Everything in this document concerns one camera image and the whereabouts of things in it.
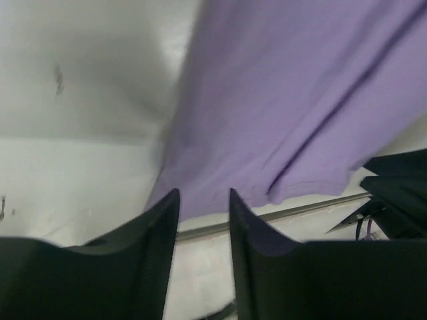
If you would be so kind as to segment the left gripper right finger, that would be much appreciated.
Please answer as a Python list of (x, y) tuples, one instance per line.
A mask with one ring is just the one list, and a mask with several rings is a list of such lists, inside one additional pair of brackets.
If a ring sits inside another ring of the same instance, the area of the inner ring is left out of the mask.
[(425, 319), (426, 242), (301, 243), (230, 192), (240, 319)]

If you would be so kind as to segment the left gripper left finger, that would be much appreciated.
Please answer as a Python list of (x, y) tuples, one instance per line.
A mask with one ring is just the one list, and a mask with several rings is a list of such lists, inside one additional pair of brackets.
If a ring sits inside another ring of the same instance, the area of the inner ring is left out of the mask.
[(161, 319), (180, 196), (81, 246), (1, 239), (2, 319)]

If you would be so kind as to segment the purple t shirt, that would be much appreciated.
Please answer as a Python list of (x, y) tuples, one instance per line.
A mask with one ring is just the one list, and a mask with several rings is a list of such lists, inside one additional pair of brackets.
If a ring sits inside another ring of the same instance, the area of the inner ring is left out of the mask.
[(425, 1), (205, 1), (147, 205), (340, 195), (425, 112)]

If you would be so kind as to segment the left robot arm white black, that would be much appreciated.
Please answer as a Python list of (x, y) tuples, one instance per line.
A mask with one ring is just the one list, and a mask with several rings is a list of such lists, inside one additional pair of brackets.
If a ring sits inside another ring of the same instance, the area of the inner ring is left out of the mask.
[[(299, 243), (230, 191), (235, 299), (210, 319), (425, 319), (426, 151), (375, 157), (343, 221), (384, 241)], [(2, 319), (161, 319), (180, 194), (81, 246), (1, 239)]]

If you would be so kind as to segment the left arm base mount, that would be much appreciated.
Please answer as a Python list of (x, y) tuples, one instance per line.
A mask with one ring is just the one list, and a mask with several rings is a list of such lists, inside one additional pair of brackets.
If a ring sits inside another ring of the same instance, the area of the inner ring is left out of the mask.
[(379, 213), (382, 213), (385, 209), (386, 206), (383, 204), (383, 202), (375, 198), (370, 198), (368, 202), (363, 204), (363, 206), (355, 210), (352, 214), (347, 216), (344, 220), (332, 227), (326, 233), (331, 233), (355, 225), (355, 240), (379, 240), (380, 236), (376, 232), (372, 231), (374, 222), (373, 217)]

